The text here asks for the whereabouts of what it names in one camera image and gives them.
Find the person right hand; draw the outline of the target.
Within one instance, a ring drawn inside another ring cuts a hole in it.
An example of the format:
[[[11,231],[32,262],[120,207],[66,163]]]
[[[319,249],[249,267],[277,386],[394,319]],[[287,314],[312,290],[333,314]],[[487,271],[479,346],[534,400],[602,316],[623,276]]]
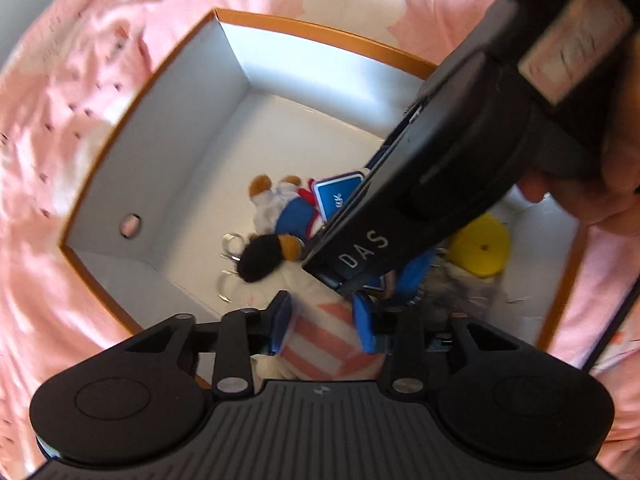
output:
[[[531,171],[518,189],[532,203],[550,194],[571,216],[621,236],[639,235],[639,122],[613,127],[596,180],[555,179]]]

